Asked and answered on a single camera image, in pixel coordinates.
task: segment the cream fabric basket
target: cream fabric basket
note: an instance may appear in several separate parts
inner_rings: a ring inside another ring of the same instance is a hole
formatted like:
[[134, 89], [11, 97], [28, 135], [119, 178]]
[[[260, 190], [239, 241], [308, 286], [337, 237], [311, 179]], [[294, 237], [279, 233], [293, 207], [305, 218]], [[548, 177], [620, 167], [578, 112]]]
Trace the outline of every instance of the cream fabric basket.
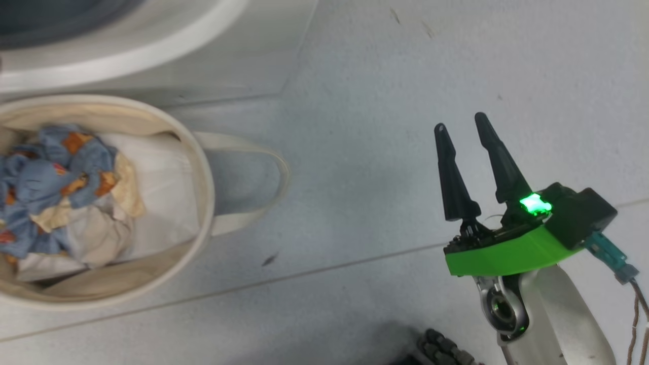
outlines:
[[[288, 188], [289, 167], [277, 153], [238, 137], [190, 132], [169, 114], [120, 97], [56, 95], [0, 105], [0, 152], [6, 151], [21, 131], [37, 131], [53, 123], [76, 123], [92, 132], [177, 136], [192, 166], [201, 229], [194, 240], [157, 255], [87, 271], [45, 289], [16, 281], [12, 268], [0, 260], [0, 299], [17, 305], [75, 310], [113, 305], [140, 296], [187, 266], [211, 236], [243, 228], [263, 216]], [[275, 198], [266, 207], [252, 212], [215, 217], [214, 182], [204, 149], [266, 153], [275, 157], [281, 176]]]

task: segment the teal connector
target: teal connector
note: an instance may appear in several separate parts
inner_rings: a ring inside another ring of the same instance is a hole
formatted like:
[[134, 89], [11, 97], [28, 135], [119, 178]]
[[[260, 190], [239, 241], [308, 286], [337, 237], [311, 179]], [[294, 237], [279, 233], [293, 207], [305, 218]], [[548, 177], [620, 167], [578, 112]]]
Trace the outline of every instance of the teal connector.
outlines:
[[638, 269], [626, 263], [626, 255], [601, 232], [594, 232], [584, 242], [584, 247], [611, 268], [620, 284], [630, 282], [639, 274]]

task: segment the washing machine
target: washing machine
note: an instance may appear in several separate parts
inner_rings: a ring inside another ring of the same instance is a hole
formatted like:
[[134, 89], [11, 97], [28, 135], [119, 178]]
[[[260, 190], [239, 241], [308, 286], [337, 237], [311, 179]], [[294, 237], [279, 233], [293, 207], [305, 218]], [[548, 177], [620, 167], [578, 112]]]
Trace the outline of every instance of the washing machine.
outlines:
[[0, 100], [156, 106], [281, 91], [317, 0], [2, 0]]

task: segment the green led light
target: green led light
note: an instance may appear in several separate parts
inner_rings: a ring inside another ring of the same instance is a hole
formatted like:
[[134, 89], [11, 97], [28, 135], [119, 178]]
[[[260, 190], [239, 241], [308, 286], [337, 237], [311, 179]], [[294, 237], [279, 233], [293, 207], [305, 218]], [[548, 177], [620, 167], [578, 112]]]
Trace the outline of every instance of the green led light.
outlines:
[[535, 216], [539, 213], [548, 213], [552, 210], [552, 204], [541, 200], [541, 196], [536, 193], [524, 197], [520, 200], [520, 203], [523, 204], [529, 213], [534, 214]]

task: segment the washing machine door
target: washing machine door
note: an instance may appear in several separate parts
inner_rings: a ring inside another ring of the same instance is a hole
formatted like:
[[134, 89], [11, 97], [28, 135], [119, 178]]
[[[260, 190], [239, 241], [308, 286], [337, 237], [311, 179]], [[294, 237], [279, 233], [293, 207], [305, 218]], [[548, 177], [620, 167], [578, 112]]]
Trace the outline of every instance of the washing machine door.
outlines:
[[0, 0], [0, 94], [160, 66], [217, 38], [247, 6], [248, 0]]

